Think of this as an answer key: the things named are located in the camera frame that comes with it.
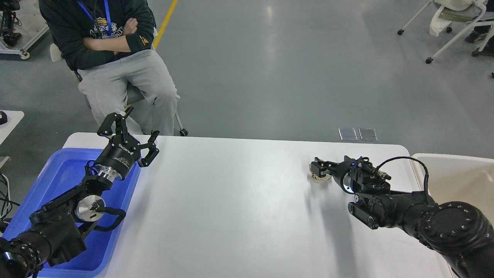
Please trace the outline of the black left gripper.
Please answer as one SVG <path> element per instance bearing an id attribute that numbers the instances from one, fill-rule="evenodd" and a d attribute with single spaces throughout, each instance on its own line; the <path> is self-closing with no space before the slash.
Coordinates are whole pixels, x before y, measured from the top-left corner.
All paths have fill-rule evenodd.
<path id="1" fill-rule="evenodd" d="M 116 171 L 116 179 L 119 181 L 123 181 L 128 176 L 136 160 L 139 167 L 148 167 L 159 153 L 156 146 L 159 130 L 153 131 L 145 144 L 140 144 L 136 138 L 129 134 L 126 120 L 133 110 L 134 108 L 129 106 L 123 112 L 108 114 L 97 130 L 97 134 L 101 137 L 109 138 L 111 135 L 115 135 L 94 161 L 94 167 L 98 171 L 113 169 Z M 140 157 L 140 151 L 143 149 L 148 149 L 148 153 L 145 157 Z"/>

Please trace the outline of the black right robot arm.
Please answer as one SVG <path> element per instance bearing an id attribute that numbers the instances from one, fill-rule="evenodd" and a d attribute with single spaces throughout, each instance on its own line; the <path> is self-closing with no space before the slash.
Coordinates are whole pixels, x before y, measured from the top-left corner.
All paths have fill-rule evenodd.
<path id="1" fill-rule="evenodd" d="M 391 189 L 387 173 L 368 157 L 344 156 L 340 163 L 315 157 L 309 165 L 316 181 L 333 178 L 354 196 L 349 213 L 370 229 L 394 228 L 439 253 L 459 278 L 492 278 L 493 226 L 475 206 L 463 201 L 438 204 L 428 192 L 428 169 L 423 189 L 401 192 Z"/>

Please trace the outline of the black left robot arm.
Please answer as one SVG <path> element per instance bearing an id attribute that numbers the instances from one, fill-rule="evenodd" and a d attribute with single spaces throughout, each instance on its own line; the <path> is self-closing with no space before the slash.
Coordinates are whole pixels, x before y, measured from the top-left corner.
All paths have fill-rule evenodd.
<path id="1" fill-rule="evenodd" d="M 101 195 L 114 181 L 123 181 L 138 163 L 147 167 L 159 153 L 151 133 L 145 144 L 133 137 L 126 119 L 134 108 L 106 116 L 97 134 L 109 143 L 94 161 L 85 165 L 81 183 L 33 212 L 30 229 L 11 240 L 1 238 L 1 277 L 37 277 L 45 263 L 69 262 L 87 249 L 85 238 L 92 232 L 110 232 L 124 220 L 126 212 L 106 206 Z"/>

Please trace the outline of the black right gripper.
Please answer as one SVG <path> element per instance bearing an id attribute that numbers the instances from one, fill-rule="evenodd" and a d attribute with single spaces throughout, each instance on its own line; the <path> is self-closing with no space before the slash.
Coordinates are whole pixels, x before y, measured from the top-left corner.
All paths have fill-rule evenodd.
<path id="1" fill-rule="evenodd" d="M 310 164 L 312 179 L 331 179 L 332 177 L 346 193 L 357 193 L 363 191 L 363 174 L 367 157 L 353 159 L 344 156 L 344 161 L 340 162 L 332 171 L 330 167 L 333 162 L 315 157 Z"/>

